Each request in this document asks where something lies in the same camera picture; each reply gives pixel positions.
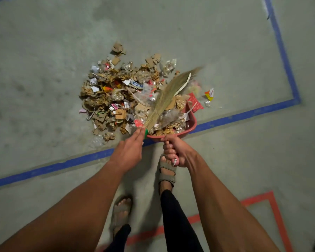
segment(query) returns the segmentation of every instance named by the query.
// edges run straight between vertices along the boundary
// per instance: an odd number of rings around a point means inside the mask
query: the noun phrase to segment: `person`
[[[0,245],[0,252],[94,251],[123,175],[141,160],[144,136],[145,128],[140,127],[130,138],[121,141],[100,171]],[[203,251],[172,194],[178,167],[189,170],[210,251],[279,251],[198,152],[174,135],[166,135],[162,141],[159,193],[169,252]],[[130,195],[115,202],[111,221],[113,241],[105,251],[124,251],[131,231],[127,221],[132,203]]]

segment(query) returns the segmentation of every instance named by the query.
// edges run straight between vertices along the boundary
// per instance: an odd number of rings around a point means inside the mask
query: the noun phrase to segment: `gray sandal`
[[[127,203],[122,203],[121,205],[118,205],[124,199],[130,199],[131,204],[128,205]],[[121,228],[123,225],[128,224],[132,207],[133,207],[133,197],[131,195],[122,195],[118,197],[118,199],[116,199],[113,206],[113,213],[112,213],[111,226],[110,226],[110,230],[112,231],[113,235],[114,235],[115,228]],[[115,214],[119,212],[123,212],[123,211],[127,211],[128,215],[124,218],[115,220]]]
[[[160,156],[160,162],[159,162],[159,171],[160,171],[160,175],[159,175],[159,184],[161,181],[163,180],[166,180],[166,181],[169,181],[171,184],[172,184],[172,187],[174,187],[174,184],[176,182],[176,179],[175,179],[175,176],[172,176],[172,175],[167,175],[167,174],[164,174],[164,173],[161,173],[161,168],[166,168],[168,170],[171,170],[172,172],[174,172],[176,174],[176,166],[174,166],[173,164],[167,164],[166,162],[163,162],[161,161],[161,158],[162,157],[166,157],[164,154],[162,154]]]

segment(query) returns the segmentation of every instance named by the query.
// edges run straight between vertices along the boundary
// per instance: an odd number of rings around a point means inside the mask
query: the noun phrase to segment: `broom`
[[[156,124],[159,116],[170,104],[173,96],[182,88],[182,86],[187,82],[189,73],[191,76],[194,76],[202,67],[197,67],[191,71],[181,73],[171,80],[171,82],[162,90],[158,95],[151,113],[148,115],[148,118],[145,122],[145,127],[150,131],[153,126]]]

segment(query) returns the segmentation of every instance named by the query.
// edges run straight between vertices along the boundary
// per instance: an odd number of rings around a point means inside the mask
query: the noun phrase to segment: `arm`
[[[259,222],[210,170],[204,159],[176,136],[163,139],[164,153],[188,168],[203,230],[211,251],[277,251]]]
[[[0,246],[2,251],[94,251],[123,174],[141,160],[144,128],[115,148],[93,177]]]

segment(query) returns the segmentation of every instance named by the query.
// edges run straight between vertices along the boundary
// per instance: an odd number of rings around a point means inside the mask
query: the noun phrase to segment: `gray floor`
[[[308,251],[315,240],[315,0],[272,2],[302,104],[185,141],[239,199],[273,190],[294,250]],[[215,88],[215,98],[212,108],[196,113],[199,122],[290,99],[266,18],[261,0],[1,1],[0,177],[94,150],[91,123],[78,114],[78,94],[89,67],[115,40],[127,49],[122,61],[139,64],[159,52],[177,58],[181,71],[205,65],[197,79],[204,91]],[[160,144],[146,147],[117,192],[133,191],[142,205],[134,209],[132,233],[162,223],[154,187],[161,151]],[[0,243],[106,160],[0,188]],[[186,170],[178,172],[173,193],[187,216],[198,212]],[[254,207],[282,248],[268,207]],[[106,227],[101,243],[108,240]],[[154,251],[162,243],[137,249]]]

